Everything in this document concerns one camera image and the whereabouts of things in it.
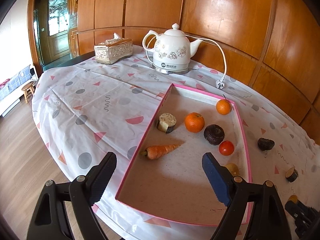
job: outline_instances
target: kettle lid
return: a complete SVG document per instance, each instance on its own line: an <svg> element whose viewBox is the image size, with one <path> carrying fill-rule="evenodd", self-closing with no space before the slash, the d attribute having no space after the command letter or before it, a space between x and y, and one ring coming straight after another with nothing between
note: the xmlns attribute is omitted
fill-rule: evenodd
<svg viewBox="0 0 320 240"><path fill-rule="evenodd" d="M172 25L172 29L166 30L164 34L169 36L185 37L184 32L178 29L179 29L179 25L175 23L174 25Z"/></svg>

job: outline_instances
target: wooden stool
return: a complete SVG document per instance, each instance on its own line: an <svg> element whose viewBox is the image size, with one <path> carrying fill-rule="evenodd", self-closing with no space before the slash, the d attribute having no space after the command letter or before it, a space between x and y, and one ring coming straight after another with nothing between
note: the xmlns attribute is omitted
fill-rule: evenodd
<svg viewBox="0 0 320 240"><path fill-rule="evenodd" d="M33 82L29 82L28 84L25 84L23 86L23 88L21 89L23 91L24 99L26 100L26 104L28 103L28 98L29 98L28 89L30 90L31 94L33 95L35 92L35 89L33 87Z"/></svg>

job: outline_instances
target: tomato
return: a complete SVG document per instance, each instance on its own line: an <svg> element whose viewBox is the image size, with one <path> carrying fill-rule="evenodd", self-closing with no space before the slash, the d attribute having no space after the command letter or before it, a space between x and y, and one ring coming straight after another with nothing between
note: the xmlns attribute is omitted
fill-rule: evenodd
<svg viewBox="0 0 320 240"><path fill-rule="evenodd" d="M230 141L224 141L219 145L219 152L224 156L231 155L234 150L235 147Z"/></svg>

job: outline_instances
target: tissue box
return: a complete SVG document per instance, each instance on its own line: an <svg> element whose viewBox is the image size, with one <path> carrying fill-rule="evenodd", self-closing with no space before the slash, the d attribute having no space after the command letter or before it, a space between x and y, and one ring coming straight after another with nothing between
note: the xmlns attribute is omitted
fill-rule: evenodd
<svg viewBox="0 0 320 240"><path fill-rule="evenodd" d="M132 40L120 38L116 33L114 39L106 40L94 46L96 61L112 65L118 60L132 56Z"/></svg>

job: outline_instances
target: kettle handle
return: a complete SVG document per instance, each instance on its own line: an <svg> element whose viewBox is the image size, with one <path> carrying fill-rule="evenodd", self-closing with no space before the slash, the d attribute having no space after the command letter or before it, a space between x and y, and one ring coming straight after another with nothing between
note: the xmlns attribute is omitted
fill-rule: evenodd
<svg viewBox="0 0 320 240"><path fill-rule="evenodd" d="M155 48L147 48L147 46L146 46L146 40L147 40L147 38L150 36L150 35L155 35L156 36L156 39L158 39L159 38L159 34L158 33L156 33L155 31L149 31L147 34L146 34L146 36L144 36L144 38L143 38L143 40L142 40L142 47L145 49L145 50L147 50L147 51L150 51L150 52L154 52L155 51Z"/></svg>

